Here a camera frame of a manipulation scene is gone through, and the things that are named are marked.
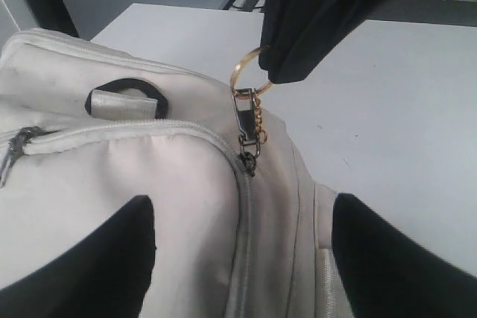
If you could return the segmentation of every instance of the white table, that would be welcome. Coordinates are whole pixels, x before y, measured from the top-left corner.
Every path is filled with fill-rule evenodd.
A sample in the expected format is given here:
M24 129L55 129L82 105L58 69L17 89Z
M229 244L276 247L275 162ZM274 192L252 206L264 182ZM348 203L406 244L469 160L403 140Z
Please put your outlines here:
M262 14L135 4L94 42L228 82ZM264 105L312 176L477 275L477 28L365 22ZM266 74L247 67L258 86Z

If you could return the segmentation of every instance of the desk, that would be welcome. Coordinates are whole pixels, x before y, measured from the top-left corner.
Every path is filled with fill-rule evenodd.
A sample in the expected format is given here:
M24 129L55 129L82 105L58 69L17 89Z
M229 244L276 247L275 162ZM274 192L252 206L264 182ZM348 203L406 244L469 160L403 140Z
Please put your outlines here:
M134 4L93 42L228 82L261 26L260 13ZM476 54L477 28L368 21L263 104L317 181L477 276Z

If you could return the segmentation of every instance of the keychain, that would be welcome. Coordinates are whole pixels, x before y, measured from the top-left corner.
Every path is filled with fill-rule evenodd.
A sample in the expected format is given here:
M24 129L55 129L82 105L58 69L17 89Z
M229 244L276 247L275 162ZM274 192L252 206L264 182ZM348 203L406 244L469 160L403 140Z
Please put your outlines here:
M230 77L230 90L234 101L234 109L236 112L237 124L240 130L238 142L240 144L240 158L245 165L246 171L252 177L255 175L256 160L260 156L261 146L267 142L268 135L263 127L262 106L259 96L268 91L272 86L272 82L267 82L259 89L236 89L236 84L244 67L255 57L266 51L268 46L256 48L249 52L237 64L235 70ZM245 109L239 109L239 101L247 101Z

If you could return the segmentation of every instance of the zipper pull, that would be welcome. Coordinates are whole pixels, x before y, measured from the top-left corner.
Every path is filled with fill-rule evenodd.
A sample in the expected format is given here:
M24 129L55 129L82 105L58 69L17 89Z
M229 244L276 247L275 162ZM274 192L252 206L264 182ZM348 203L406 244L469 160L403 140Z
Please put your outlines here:
M8 149L0 165L0 188L5 186L8 174L16 161L23 155L25 145L33 138L41 136L45 132L40 127L25 127L8 142Z

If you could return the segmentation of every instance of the black fabric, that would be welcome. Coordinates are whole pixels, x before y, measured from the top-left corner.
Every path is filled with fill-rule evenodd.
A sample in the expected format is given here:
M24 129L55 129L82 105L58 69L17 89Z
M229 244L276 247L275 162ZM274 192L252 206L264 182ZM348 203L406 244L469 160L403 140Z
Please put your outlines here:
M355 318L477 317L477 279L340 194L332 247Z
M167 118L169 110L169 103L167 101L167 98L165 98L162 93L149 82L137 78L120 78L118 80L105 83L104 85L92 89L84 103L84 109L88 112L89 115L91 115L92 92L96 89L114 93L119 93L121 91L125 91L126 89L137 89L138 91L144 93L148 98L153 98L154 100L157 100L156 113L154 115L155 119Z
M304 80L383 1L265 0L260 66L273 83Z
M0 317L136 318L155 250L152 202L135 197L77 246L0 290Z

